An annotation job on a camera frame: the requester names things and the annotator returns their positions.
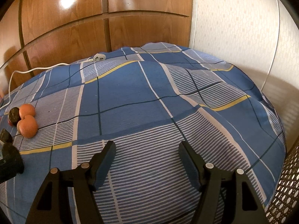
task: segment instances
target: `bed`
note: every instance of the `bed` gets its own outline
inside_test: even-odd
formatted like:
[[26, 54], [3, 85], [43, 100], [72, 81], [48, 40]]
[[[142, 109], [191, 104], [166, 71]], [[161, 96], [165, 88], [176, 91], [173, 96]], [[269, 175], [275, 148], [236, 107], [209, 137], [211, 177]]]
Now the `bed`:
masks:
[[[51, 168], [76, 168], [108, 140], [116, 143], [116, 157], [94, 194], [105, 223], [190, 222], [200, 194], [178, 155], [183, 140], [206, 162], [242, 168], [267, 209], [281, 175], [285, 135], [274, 107], [245, 73], [163, 42], [103, 54], [103, 61], [87, 58], [40, 73], [15, 89], [0, 111], [0, 129], [14, 136], [25, 166], [0, 185], [0, 207], [12, 223], [25, 223]], [[36, 109], [32, 139], [7, 122], [9, 110], [24, 103]], [[80, 223], [71, 190], [69, 198]], [[215, 223], [222, 211], [219, 198]]]

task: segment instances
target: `metal screw head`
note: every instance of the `metal screw head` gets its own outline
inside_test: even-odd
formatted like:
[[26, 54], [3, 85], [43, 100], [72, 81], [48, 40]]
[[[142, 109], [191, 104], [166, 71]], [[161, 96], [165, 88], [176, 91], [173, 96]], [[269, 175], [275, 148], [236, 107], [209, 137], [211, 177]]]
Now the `metal screw head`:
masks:
[[89, 167], [89, 163], [88, 162], [84, 162], [81, 164], [81, 168], [88, 168]]
[[55, 173], [57, 173], [58, 172], [58, 169], [55, 167], [55, 168], [52, 168], [51, 170], [50, 170], [50, 173], [52, 173], [52, 174], [55, 174]]
[[213, 163], [206, 163], [206, 167], [209, 168], [209, 169], [212, 169], [214, 167], [214, 164]]
[[242, 174], [244, 173], [244, 170], [241, 169], [241, 168], [238, 168], [238, 169], [237, 169], [237, 173], [240, 174], [240, 175], [242, 175]]

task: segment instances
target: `red object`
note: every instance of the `red object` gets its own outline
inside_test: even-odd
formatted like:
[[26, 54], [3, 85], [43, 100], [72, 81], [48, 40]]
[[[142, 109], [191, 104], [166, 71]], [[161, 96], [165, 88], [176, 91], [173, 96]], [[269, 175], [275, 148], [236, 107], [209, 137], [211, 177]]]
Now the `red object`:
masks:
[[7, 117], [7, 121], [8, 121], [8, 124], [9, 124], [10, 126], [13, 126], [13, 124], [11, 123], [11, 121], [9, 120], [8, 117]]

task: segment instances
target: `textured wallpaper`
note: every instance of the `textured wallpaper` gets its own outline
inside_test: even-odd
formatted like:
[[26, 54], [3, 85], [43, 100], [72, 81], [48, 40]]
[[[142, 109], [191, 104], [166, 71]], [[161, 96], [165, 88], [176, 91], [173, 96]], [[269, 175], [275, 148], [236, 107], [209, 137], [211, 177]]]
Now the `textured wallpaper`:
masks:
[[290, 147], [299, 134], [299, 30], [280, 1], [279, 8], [277, 52], [263, 93], [281, 117]]
[[277, 0], [193, 0], [193, 7], [191, 48], [233, 63], [261, 88], [278, 40]]
[[288, 149], [299, 128], [299, 31], [279, 0], [193, 0], [191, 48], [243, 70], [276, 107]]

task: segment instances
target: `dark round object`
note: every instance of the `dark round object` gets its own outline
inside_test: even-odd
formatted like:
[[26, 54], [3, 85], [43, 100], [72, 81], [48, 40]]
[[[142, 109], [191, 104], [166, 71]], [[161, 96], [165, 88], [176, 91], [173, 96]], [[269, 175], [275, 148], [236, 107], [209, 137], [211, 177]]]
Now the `dark round object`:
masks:
[[13, 143], [13, 138], [6, 129], [1, 130], [0, 141], [2, 141], [3, 143]]
[[20, 114], [19, 114], [19, 108], [14, 107], [9, 111], [8, 114], [8, 120], [14, 125], [17, 126], [18, 122], [21, 120]]

